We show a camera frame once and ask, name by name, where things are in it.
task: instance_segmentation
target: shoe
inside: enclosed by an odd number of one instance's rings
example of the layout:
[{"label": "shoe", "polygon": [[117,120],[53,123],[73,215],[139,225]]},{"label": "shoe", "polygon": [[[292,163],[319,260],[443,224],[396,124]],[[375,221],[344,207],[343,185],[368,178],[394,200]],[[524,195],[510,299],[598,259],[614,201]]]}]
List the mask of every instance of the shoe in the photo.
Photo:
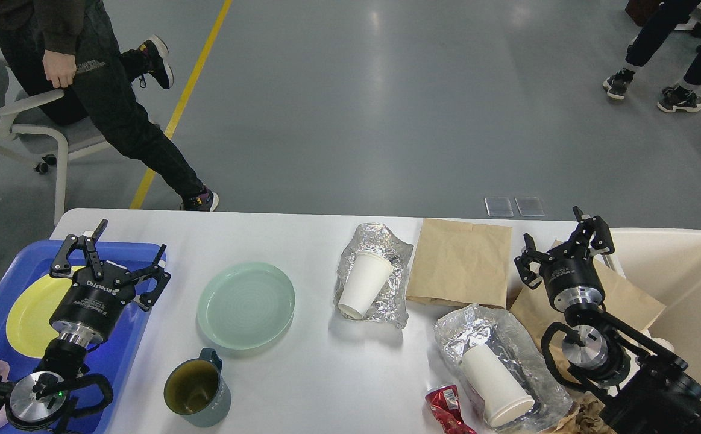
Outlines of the shoe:
[{"label": "shoe", "polygon": [[[146,71],[157,80],[157,84],[163,89],[170,89],[174,85],[174,72],[168,65],[168,46],[163,39],[152,35],[139,46],[139,51],[146,56]],[[146,87],[144,76],[140,78],[141,86]]]},{"label": "shoe", "polygon": [[610,76],[607,77],[607,80],[602,83],[602,86],[604,90],[607,91],[607,96],[621,101],[621,99],[625,97],[624,95],[626,95],[626,90],[629,88],[631,83],[632,80],[626,81],[617,79],[615,76]]},{"label": "shoe", "polygon": [[661,98],[657,104],[661,111],[673,113],[683,110],[688,113],[695,113],[701,110],[701,96],[698,96],[695,92],[690,92],[687,98],[683,99],[675,93],[674,89],[674,87],[669,86],[661,91],[664,94],[664,98]]},{"label": "shoe", "polygon": [[205,185],[203,192],[191,198],[184,198],[179,209],[184,211],[213,211],[219,206],[219,196],[213,194]]}]

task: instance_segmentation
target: concrete floor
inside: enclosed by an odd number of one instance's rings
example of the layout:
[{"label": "concrete floor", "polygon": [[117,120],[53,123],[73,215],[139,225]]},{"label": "concrete floor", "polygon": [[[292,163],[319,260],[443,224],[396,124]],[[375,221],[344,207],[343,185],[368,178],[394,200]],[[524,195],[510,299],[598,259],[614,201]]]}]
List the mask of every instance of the concrete floor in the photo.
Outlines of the concrete floor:
[{"label": "concrete floor", "polygon": [[[171,48],[174,87],[136,89],[157,123],[222,3],[107,2],[122,49],[152,33]],[[578,205],[614,227],[701,228],[701,112],[655,107],[700,39],[674,33],[610,101],[601,83],[639,29],[624,6],[232,2],[174,142],[221,211],[483,218],[484,197],[535,196],[543,219]],[[143,174],[113,150],[77,160],[67,208],[127,208]],[[0,156],[0,278],[52,231],[53,181]],[[179,201],[158,178],[143,208]]]}]

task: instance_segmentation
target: person's hand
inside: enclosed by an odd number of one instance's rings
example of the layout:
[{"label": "person's hand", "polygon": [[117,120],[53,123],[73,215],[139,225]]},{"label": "person's hand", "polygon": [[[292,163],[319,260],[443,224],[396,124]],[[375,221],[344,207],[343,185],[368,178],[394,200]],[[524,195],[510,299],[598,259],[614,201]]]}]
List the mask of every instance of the person's hand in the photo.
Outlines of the person's hand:
[{"label": "person's hand", "polygon": [[45,66],[45,78],[53,83],[53,87],[57,89],[72,85],[77,72],[73,54],[45,50],[42,65]]}]

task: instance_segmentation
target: white table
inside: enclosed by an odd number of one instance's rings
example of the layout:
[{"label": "white table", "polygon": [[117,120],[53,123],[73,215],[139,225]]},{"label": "white table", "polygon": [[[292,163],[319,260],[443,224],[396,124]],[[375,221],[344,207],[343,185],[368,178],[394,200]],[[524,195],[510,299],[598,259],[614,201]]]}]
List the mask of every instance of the white table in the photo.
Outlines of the white table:
[{"label": "white table", "polygon": [[[452,310],[408,302],[408,325],[357,323],[342,319],[333,305],[342,249],[360,223],[383,223],[397,237],[417,244],[422,219],[336,215],[274,215],[72,209],[52,239],[94,230],[108,219],[102,241],[166,244],[166,270],[173,275],[157,302],[119,396],[109,432],[406,432],[441,431],[425,406],[429,388],[454,383],[433,337],[436,319]],[[509,288],[521,281],[513,257],[530,233],[540,245],[565,239],[573,222],[464,220],[514,228]],[[168,374],[204,346],[196,326],[196,304],[206,283],[237,263],[263,261],[292,280],[296,308],[278,340],[247,352],[218,349],[232,391],[229,415],[200,429],[163,402]],[[464,400],[464,415],[477,417]]]}]

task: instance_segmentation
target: brown paper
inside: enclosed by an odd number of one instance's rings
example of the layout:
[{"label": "brown paper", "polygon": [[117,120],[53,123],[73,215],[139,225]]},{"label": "brown paper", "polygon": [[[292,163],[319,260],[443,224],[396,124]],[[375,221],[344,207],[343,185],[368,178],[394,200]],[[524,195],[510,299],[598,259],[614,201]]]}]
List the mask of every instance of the brown paper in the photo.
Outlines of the brown paper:
[{"label": "brown paper", "polygon": [[505,307],[511,228],[425,219],[406,298],[425,304]]},{"label": "brown paper", "polygon": [[[666,308],[661,302],[599,261],[594,261],[594,268],[605,290],[606,310],[629,326],[640,331],[645,330]],[[525,286],[510,311],[530,333],[532,341],[535,341],[539,350],[546,328],[551,323],[565,322],[565,316],[549,304],[549,297],[542,283],[534,291]],[[551,354],[562,376],[570,381],[576,381],[567,372],[570,363],[562,354],[562,349],[554,346],[554,342],[551,345]]]},{"label": "brown paper", "polygon": [[615,434],[599,417],[599,412],[605,405],[595,396],[586,393],[576,399],[573,410],[562,418],[559,424],[551,429],[542,431],[543,434]]}]

